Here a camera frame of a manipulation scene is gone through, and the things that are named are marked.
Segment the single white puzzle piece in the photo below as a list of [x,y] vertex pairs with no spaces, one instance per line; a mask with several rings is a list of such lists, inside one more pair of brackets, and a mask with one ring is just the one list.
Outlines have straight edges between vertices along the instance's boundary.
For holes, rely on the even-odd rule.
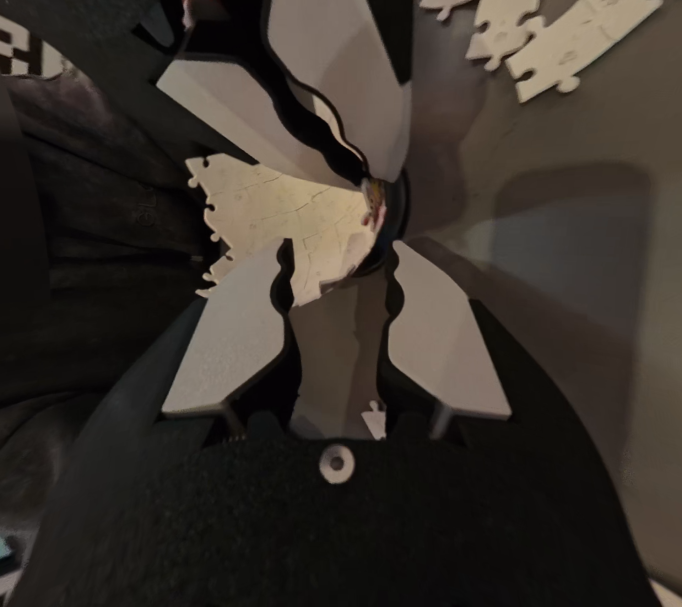
[[375,399],[369,401],[368,408],[361,412],[363,423],[375,441],[387,438],[386,417],[384,407]]

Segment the partly built white puzzle ball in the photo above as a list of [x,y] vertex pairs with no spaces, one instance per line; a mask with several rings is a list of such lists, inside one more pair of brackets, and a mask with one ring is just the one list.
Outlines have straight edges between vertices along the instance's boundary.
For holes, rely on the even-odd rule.
[[361,192],[295,178],[226,154],[186,160],[188,185],[206,195],[211,240],[225,247],[203,279],[208,293],[234,268],[268,244],[289,238],[294,250],[294,305],[317,300],[359,272],[377,242],[382,221],[370,215]]

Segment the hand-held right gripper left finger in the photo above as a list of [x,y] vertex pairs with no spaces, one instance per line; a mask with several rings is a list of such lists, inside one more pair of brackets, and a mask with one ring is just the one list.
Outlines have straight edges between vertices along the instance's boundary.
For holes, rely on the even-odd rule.
[[222,416],[245,427],[270,413],[288,427],[302,384],[289,313],[294,247],[277,238],[246,258],[209,293],[162,405],[169,419]]

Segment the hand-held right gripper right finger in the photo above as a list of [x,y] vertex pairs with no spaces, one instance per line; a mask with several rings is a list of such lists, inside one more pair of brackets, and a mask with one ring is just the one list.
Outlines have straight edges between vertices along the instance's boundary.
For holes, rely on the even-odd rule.
[[416,413],[431,438],[457,418],[508,421],[512,407],[469,297],[444,271],[402,241],[389,248],[377,389],[387,429]]

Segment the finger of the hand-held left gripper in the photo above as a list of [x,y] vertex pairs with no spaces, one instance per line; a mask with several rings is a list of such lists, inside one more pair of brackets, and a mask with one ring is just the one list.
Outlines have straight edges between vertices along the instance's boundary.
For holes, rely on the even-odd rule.
[[267,39],[370,175],[395,182],[408,152],[412,83],[400,83],[369,1],[271,0]]
[[322,124],[328,159],[289,132],[271,95],[241,65],[175,58],[156,88],[226,140],[271,170],[343,189],[369,177],[366,160],[345,139],[336,108],[321,92],[285,75],[285,84],[314,123]]

